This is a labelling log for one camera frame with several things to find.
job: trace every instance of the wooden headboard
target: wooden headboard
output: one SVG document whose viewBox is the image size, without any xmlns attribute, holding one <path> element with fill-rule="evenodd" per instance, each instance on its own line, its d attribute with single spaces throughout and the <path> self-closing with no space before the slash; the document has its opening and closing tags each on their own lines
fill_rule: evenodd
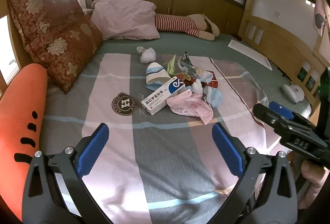
<svg viewBox="0 0 330 224">
<path fill-rule="evenodd" d="M 268 20 L 251 15 L 254 0 L 247 0 L 238 35 L 249 45 L 268 57 L 277 65 L 294 84 L 299 85 L 312 107 L 316 107 L 319 99 L 313 96 L 320 84 L 318 79 L 312 89 L 306 87 L 311 74 L 316 70 L 322 74 L 325 65 L 313 54 L 308 45 L 286 29 Z M 316 44 L 321 43 L 319 36 Z M 307 63 L 310 68 L 301 81 L 298 74 Z"/>
<path fill-rule="evenodd" d="M 0 4 L 7 4 L 7 0 L 0 0 Z M 7 5 L 0 6 L 0 18 L 3 18 L 4 16 L 7 16 L 9 35 L 10 35 L 10 40 L 13 47 L 14 55 L 16 58 L 16 62 L 18 64 L 19 69 L 22 69 L 26 65 L 32 63 L 32 59 L 30 55 L 23 48 L 21 37 L 14 25 L 14 22 L 10 15 L 9 7 Z M 0 93 L 1 94 L 4 93 L 6 88 L 7 88 L 7 83 L 0 72 Z"/>
</svg>

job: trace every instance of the striped stuffed doll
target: striped stuffed doll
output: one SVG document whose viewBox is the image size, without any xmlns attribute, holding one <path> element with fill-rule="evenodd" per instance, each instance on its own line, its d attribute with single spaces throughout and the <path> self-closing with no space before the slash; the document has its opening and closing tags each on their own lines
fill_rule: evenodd
<svg viewBox="0 0 330 224">
<path fill-rule="evenodd" d="M 220 34 L 219 28 L 203 14 L 189 16 L 156 14 L 155 24 L 158 31 L 184 32 L 209 41 L 213 41 Z"/>
</svg>

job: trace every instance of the green bed sheet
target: green bed sheet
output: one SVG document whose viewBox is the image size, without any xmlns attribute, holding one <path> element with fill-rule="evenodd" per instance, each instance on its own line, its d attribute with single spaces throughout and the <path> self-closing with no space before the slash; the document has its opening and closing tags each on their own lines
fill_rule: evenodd
<svg viewBox="0 0 330 224">
<path fill-rule="evenodd" d="M 220 34 L 214 41 L 206 41 L 182 33 L 160 32 L 160 39 L 155 40 L 106 40 L 97 54 L 122 53 L 138 55 L 136 47 L 152 47 L 156 53 L 183 55 L 185 51 L 191 56 L 206 56 L 213 59 L 225 59 L 239 63 L 248 70 L 259 86 L 266 92 L 269 102 L 276 101 L 284 107 L 303 113 L 309 102 L 305 98 L 303 101 L 293 104 L 282 94 L 283 84 L 290 84 L 283 77 L 277 66 L 271 63 L 273 71 L 262 66 L 251 58 L 228 47 L 229 42 L 234 39 L 231 35 Z"/>
</svg>

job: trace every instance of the red brocade pillow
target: red brocade pillow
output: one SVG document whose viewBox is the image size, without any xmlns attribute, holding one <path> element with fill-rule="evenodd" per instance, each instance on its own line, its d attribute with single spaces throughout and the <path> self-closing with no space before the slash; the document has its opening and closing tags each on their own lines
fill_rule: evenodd
<svg viewBox="0 0 330 224">
<path fill-rule="evenodd" d="M 67 93 L 102 44 L 77 0 L 7 0 L 24 49 Z"/>
</svg>

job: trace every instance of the wall socket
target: wall socket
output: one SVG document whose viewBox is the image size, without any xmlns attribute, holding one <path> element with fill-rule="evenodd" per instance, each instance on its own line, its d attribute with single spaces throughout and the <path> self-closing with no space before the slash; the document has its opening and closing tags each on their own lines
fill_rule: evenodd
<svg viewBox="0 0 330 224">
<path fill-rule="evenodd" d="M 281 13 L 278 12 L 278 11 L 275 11 L 274 17 L 276 17 L 277 19 L 279 19 L 280 16 L 281 16 Z"/>
</svg>

